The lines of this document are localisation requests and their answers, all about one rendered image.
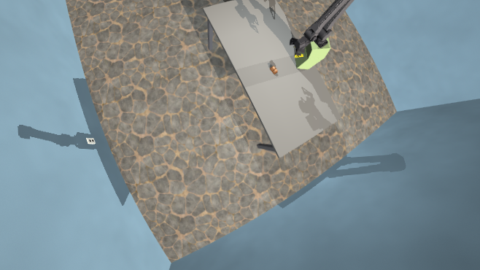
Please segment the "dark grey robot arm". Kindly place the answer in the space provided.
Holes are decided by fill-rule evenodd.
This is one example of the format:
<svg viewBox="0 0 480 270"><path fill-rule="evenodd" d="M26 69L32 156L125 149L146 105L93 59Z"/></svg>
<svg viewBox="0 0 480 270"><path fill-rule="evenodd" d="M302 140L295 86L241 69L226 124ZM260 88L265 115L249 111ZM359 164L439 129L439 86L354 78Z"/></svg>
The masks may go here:
<svg viewBox="0 0 480 270"><path fill-rule="evenodd" d="M341 17L345 10L354 0L335 0L323 15L308 29L300 39L292 38L290 46L302 50L310 42L314 41L319 48L324 47L328 41L327 38L332 33L331 29L334 23ZM310 41L311 40L311 41Z"/></svg>

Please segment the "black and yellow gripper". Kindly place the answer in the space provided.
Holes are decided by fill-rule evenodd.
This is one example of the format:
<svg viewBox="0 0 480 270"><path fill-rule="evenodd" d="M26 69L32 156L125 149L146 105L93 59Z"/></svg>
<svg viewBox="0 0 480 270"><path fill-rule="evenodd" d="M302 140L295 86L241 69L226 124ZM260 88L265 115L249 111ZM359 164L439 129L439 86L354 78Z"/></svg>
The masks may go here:
<svg viewBox="0 0 480 270"><path fill-rule="evenodd" d="M299 52L300 52L300 53L299 53ZM303 57L303 54L301 54L301 53L305 53L305 46L304 46L304 48L303 48L302 50L295 49L295 58L297 58L297 57ZM298 55L298 56L296 56L296 55Z"/></svg>

